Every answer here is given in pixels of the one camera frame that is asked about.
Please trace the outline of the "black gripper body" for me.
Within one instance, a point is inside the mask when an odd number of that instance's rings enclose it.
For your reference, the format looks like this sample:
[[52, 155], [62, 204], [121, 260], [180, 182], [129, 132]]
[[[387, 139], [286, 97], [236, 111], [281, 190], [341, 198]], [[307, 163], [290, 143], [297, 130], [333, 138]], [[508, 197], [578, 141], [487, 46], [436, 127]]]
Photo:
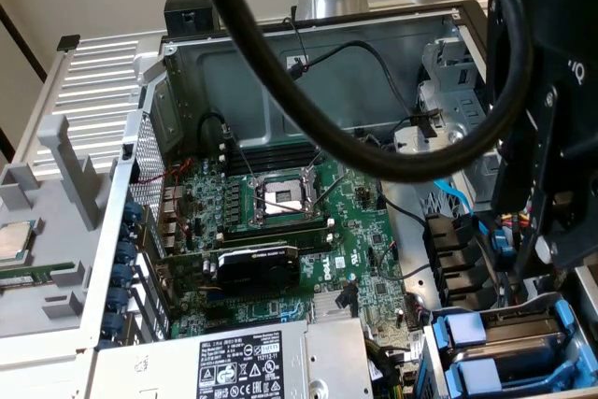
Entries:
[[522, 0], [532, 32], [534, 69], [526, 106], [500, 148], [500, 184], [532, 183], [546, 135], [540, 117], [556, 103], [553, 176], [597, 166], [597, 0]]

